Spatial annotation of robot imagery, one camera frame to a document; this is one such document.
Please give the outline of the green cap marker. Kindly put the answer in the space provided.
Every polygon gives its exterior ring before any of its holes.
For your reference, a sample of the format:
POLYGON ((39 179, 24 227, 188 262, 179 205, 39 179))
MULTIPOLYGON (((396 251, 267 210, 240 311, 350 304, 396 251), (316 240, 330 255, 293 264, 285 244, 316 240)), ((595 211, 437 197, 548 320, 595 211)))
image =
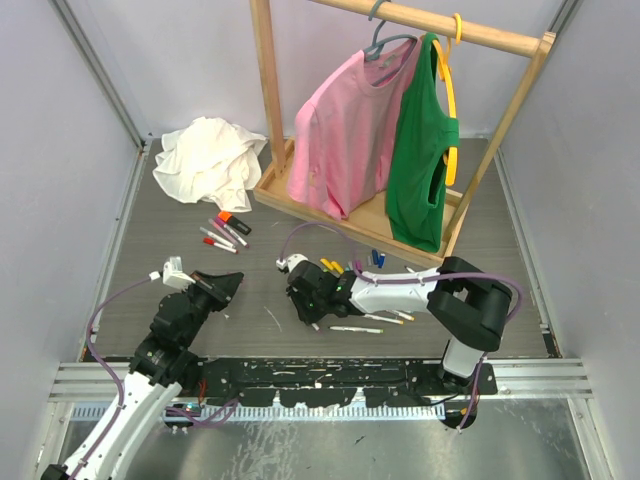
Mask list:
POLYGON ((365 334, 376 334, 376 335, 384 333, 384 330, 380 328, 367 328, 367 327, 343 326, 343 325, 333 325, 333 326, 330 326, 329 329, 331 331, 336 331, 336 332, 365 333, 365 334))

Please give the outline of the yellow cap marker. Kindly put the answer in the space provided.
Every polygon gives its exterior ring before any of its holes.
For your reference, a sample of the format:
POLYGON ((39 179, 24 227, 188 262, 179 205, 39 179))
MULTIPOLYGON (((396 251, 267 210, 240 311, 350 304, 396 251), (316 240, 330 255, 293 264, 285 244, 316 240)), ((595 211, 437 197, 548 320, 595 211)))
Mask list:
POLYGON ((389 310, 389 312, 404 320, 415 321, 415 317, 407 312, 403 312, 399 310, 389 310))

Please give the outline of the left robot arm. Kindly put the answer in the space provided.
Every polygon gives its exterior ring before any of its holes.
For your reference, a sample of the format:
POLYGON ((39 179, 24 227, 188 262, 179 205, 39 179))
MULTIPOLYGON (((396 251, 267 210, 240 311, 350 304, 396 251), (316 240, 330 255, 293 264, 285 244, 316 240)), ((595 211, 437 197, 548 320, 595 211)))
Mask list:
POLYGON ((171 401, 176 396, 191 395, 199 387, 200 359, 189 347, 210 314, 227 308, 243 280, 241 272, 211 275, 198 270, 190 274, 153 271, 99 304, 86 327, 86 347, 113 380, 116 396, 74 453, 61 464, 48 465, 41 477, 125 478, 143 441, 171 401), (176 291, 159 302, 149 334, 120 379, 91 341, 96 317, 119 296, 159 279, 176 291))

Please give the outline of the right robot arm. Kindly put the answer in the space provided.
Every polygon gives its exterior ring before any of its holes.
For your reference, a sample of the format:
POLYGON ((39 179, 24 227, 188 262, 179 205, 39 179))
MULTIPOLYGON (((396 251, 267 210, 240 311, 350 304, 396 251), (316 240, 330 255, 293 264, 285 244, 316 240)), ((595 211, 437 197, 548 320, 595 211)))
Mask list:
POLYGON ((516 287, 459 257, 446 258, 438 268, 401 274, 355 269, 335 275, 301 254, 278 259, 276 267, 287 275, 286 293, 307 325, 317 325, 327 315, 430 313, 451 334, 438 379, 452 394, 465 391, 483 356, 499 349, 515 311, 516 287))

